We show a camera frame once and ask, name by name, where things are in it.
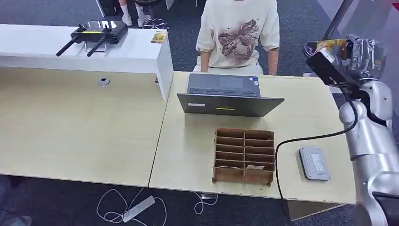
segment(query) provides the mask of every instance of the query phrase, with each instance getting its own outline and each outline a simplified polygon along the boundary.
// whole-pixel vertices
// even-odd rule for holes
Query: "graphic print t-shirt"
[[[259,41],[266,51],[279,47],[276,0],[207,0],[196,49],[211,52],[209,67],[254,64]]]

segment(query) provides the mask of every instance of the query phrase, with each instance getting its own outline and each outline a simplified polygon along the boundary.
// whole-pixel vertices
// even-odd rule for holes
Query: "laptop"
[[[283,98],[261,97],[258,77],[190,74],[187,93],[177,94],[185,113],[264,117]]]

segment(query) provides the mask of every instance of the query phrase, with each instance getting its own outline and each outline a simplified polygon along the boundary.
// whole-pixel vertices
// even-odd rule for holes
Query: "laptop touchpad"
[[[219,85],[222,88],[236,88],[236,89],[243,89],[243,79],[242,78],[229,78],[229,77],[220,77]]]

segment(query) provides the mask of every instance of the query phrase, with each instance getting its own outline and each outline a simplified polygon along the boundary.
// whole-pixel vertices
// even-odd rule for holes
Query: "charging cable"
[[[195,204],[195,206],[194,206],[194,212],[197,214],[197,215],[200,215],[203,211],[204,211],[204,205],[208,205],[208,206],[213,206],[213,205],[215,205],[216,203],[217,203],[217,199],[218,199],[218,197],[219,197],[219,195],[218,194],[216,194],[216,200],[215,200],[215,202],[214,203],[207,203],[207,202],[204,202],[202,199],[201,199],[201,196],[198,194],[198,193],[196,193],[196,192],[194,192],[197,196],[198,196],[198,198],[199,198],[199,202],[197,202],[196,204]],[[202,207],[201,207],[201,211],[200,212],[197,212],[197,206],[198,205],[202,205]]]
[[[130,203],[130,205],[128,205],[128,203],[126,202],[126,199],[123,198],[123,196],[120,194],[120,192],[119,192],[118,190],[116,190],[116,189],[110,189],[110,190],[108,190],[106,193],[103,194],[103,196],[101,197],[100,201],[99,201],[98,204],[97,204],[97,215],[98,215],[101,219],[105,220],[106,222],[110,222],[110,223],[114,223],[114,224],[119,224],[119,223],[121,223],[121,222],[123,221],[123,214],[126,213],[126,212],[130,209],[130,207],[132,206],[133,202],[136,200],[136,198],[138,197],[138,195],[141,193],[141,191],[142,191],[143,189],[144,189],[144,188],[142,188],[142,189],[136,194],[136,196],[133,198],[133,200],[132,200],[132,202]],[[125,208],[125,211],[123,211],[123,213],[118,213],[118,212],[115,212],[115,211],[109,211],[109,212],[106,212],[104,215],[101,215],[100,212],[98,211],[98,208],[100,207],[101,201],[102,201],[103,198],[104,198],[108,193],[110,193],[110,192],[116,192],[116,193],[122,198],[122,200],[124,201],[124,203],[125,203],[125,205],[126,205],[126,208]],[[163,221],[163,224],[162,224],[162,226],[164,226],[165,223],[166,223],[166,219],[167,219],[167,217],[168,217],[168,216],[167,216],[167,211],[166,211],[165,202],[164,202],[161,198],[159,198],[159,197],[154,197],[154,199],[159,199],[159,200],[161,200],[161,202],[162,202],[162,204],[163,204],[163,207],[164,207],[164,209],[165,209],[165,220]],[[114,215],[115,217],[114,217],[114,218],[107,218],[108,215]],[[140,221],[140,220],[138,220],[138,219],[132,218],[131,220],[137,221],[138,223],[140,223],[140,224],[142,224],[142,225],[144,225],[144,226],[147,226],[144,222],[142,222],[142,221]]]

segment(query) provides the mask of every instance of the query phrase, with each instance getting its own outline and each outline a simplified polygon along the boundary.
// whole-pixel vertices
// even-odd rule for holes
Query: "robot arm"
[[[326,85],[341,88],[358,115],[356,126],[346,133],[356,185],[355,225],[399,225],[399,151],[391,131],[393,115],[389,87],[378,81],[385,62],[375,40],[350,36],[346,59],[338,47],[307,60]],[[339,110],[345,128],[355,122],[347,102]]]

